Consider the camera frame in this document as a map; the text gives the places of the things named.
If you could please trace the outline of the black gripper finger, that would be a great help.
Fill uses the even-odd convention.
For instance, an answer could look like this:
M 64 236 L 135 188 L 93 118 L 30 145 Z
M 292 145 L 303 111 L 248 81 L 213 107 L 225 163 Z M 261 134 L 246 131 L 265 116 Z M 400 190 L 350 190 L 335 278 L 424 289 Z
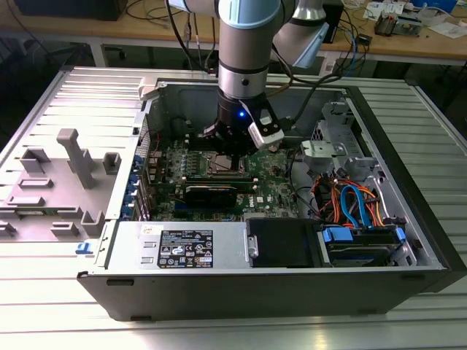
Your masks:
M 236 139 L 229 125 L 216 122 L 204 129 L 203 139 L 208 141 L 218 154 L 226 155 L 231 159 L 231 170 L 238 169 Z
M 256 147 L 249 144 L 239 154 L 239 168 L 244 170 L 248 169 L 250 158 L 256 153 Z

